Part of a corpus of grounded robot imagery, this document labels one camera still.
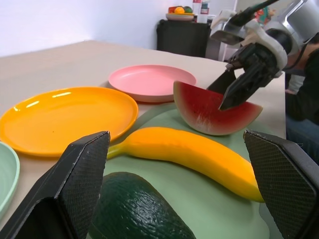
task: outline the banana stem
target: banana stem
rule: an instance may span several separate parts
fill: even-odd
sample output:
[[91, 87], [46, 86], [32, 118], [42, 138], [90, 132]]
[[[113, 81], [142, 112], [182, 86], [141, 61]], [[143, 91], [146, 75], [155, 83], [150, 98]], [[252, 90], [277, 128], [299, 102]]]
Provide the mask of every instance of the banana stem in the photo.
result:
[[112, 159], [123, 153], [123, 143], [119, 143], [109, 147], [107, 160]]

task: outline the bottle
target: bottle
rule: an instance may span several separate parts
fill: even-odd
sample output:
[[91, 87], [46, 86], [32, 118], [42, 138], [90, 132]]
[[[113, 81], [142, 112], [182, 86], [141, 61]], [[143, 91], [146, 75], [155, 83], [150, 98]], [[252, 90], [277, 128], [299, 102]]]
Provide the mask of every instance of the bottle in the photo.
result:
[[193, 0], [193, 13], [195, 16], [200, 14], [201, 0]]
[[197, 17], [198, 23], [207, 23], [209, 14], [209, 1], [203, 1], [200, 7], [200, 14]]

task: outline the green avocado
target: green avocado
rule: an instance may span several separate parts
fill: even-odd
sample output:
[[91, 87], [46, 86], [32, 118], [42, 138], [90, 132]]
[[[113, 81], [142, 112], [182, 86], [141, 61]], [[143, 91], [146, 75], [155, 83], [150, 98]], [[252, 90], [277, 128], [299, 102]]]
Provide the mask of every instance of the green avocado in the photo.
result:
[[95, 212], [92, 239], [196, 239], [164, 197], [133, 173], [104, 177]]
[[185, 13], [193, 13], [193, 10], [189, 6], [184, 7]]

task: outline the toy banana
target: toy banana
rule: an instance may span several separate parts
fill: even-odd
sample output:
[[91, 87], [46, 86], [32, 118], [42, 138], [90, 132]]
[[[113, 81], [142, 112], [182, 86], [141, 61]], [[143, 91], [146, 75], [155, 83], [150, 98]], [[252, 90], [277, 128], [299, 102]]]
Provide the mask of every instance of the toy banana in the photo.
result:
[[264, 202], [251, 163], [209, 138], [165, 127], [147, 127], [109, 148], [107, 159], [119, 154], [174, 162], [200, 172], [249, 200]]

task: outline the tabletop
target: tabletop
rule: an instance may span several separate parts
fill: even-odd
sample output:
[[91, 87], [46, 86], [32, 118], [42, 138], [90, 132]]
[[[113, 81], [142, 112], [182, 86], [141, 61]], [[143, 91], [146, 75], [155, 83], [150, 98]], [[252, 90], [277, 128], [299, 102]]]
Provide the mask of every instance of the tabletop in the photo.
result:
[[[197, 78], [197, 86], [206, 88], [225, 70], [226, 63], [167, 52], [123, 45], [85, 41], [48, 50], [0, 58], [0, 115], [34, 95], [77, 86], [107, 87], [108, 76], [115, 70], [139, 64], [179, 67]], [[250, 102], [262, 105], [256, 119], [276, 135], [285, 138], [284, 75], [260, 88]], [[139, 115], [154, 105], [139, 104]], [[13, 201], [0, 222], [0, 230], [37, 179], [57, 159], [39, 160], [19, 154], [20, 179]]]

